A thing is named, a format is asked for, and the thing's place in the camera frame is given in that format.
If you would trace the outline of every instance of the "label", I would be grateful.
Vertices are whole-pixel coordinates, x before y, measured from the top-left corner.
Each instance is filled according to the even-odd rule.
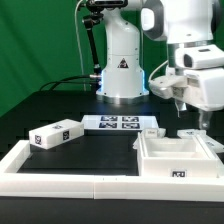
[[[171,177],[187,177],[187,170],[172,170]]]
[[[118,65],[118,68],[128,68],[128,64],[124,58],[121,60],[120,64]]]

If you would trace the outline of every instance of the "white box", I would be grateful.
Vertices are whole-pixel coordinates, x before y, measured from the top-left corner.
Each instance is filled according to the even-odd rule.
[[[30,144],[50,149],[84,135],[84,125],[65,119],[29,132]]]
[[[218,158],[200,136],[150,139],[139,134],[138,140],[140,176],[216,178],[218,175]]]

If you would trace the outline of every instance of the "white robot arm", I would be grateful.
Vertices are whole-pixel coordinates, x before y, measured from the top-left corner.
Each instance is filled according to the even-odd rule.
[[[224,108],[224,52],[213,43],[220,14],[216,0],[148,0],[141,12],[146,36],[167,41],[166,75],[149,80],[151,91],[174,98],[179,111],[199,108],[202,129]]]
[[[145,101],[149,91],[145,89],[144,71],[139,65],[139,30],[120,15],[120,8],[140,11],[141,0],[87,0],[86,6],[91,12],[89,17],[102,17],[107,34],[107,65],[101,72],[97,98],[117,104]]]

